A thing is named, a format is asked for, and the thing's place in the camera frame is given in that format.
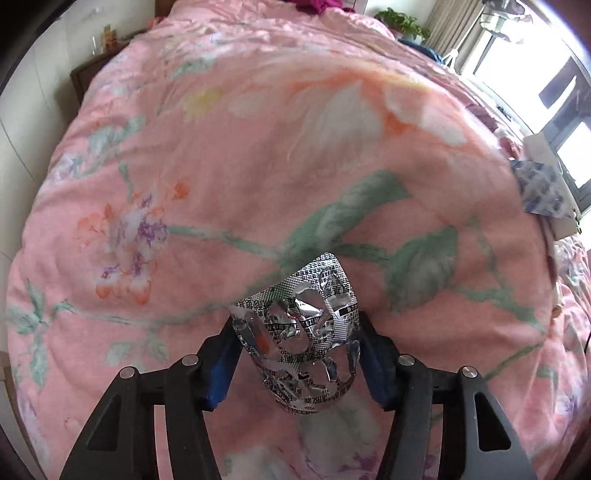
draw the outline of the pink bedding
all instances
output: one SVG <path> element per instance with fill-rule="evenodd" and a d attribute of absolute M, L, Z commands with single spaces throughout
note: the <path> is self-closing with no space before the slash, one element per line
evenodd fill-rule
<path fill-rule="evenodd" d="M 49 480 L 122 367 L 196 352 L 227 304 L 325 251 L 402 351 L 485 375 L 553 477 L 589 419 L 586 254 L 563 242 L 551 319 L 543 236 L 495 138 L 406 58 L 338 9 L 180 0 L 101 71 L 9 278 L 19 407 Z M 286 413 L 247 355 L 206 416 L 226 480 L 373 478 L 390 420 L 361 373 L 327 410 Z M 162 411 L 156 424 L 169 480 Z"/>

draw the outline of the wall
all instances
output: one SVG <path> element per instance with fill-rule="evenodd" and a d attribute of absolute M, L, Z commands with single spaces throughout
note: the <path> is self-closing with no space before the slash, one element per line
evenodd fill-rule
<path fill-rule="evenodd" d="M 373 17 L 380 10 L 388 7 L 397 12 L 417 18 L 417 23 L 424 26 L 435 7 L 437 0 L 368 0 L 365 15 Z"/>
<path fill-rule="evenodd" d="M 153 16 L 154 0 L 78 0 L 35 42 L 0 96 L 0 351 L 8 271 L 51 154 L 78 109 L 70 72 L 92 55 L 92 35 L 104 25 L 125 35 Z"/>

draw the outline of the window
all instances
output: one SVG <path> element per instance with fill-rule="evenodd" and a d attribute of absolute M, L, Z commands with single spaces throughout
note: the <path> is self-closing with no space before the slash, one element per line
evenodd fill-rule
<path fill-rule="evenodd" d="M 584 211 L 591 207 L 591 117 L 580 100 L 591 98 L 591 86 L 557 33 L 528 13 L 534 21 L 523 44 L 485 34 L 463 74 L 493 91 L 519 123 L 544 133 Z"/>

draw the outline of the potted plant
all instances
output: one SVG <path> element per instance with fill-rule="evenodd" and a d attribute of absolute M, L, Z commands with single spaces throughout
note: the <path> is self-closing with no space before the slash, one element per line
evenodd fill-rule
<path fill-rule="evenodd" d="M 379 11 L 374 18 L 386 25 L 396 38 L 417 41 L 420 37 L 420 43 L 422 39 L 429 38 L 429 35 L 431 34 L 429 30 L 422 28 L 417 24 L 417 19 L 415 17 L 395 12 L 391 8 Z"/>

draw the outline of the orange flower print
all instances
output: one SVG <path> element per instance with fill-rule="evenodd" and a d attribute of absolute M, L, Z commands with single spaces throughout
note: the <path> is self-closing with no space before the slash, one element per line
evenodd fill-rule
<path fill-rule="evenodd" d="M 155 257 L 168 238 L 165 209 L 171 201 L 186 198 L 189 191 L 181 181 L 173 189 L 138 193 L 119 209 L 107 204 L 103 215 L 94 213 L 78 221 L 76 239 L 81 250 L 96 241 L 105 246 L 108 265 L 96 279 L 101 299 L 114 296 L 133 299 L 138 305 L 149 302 L 158 267 Z"/>

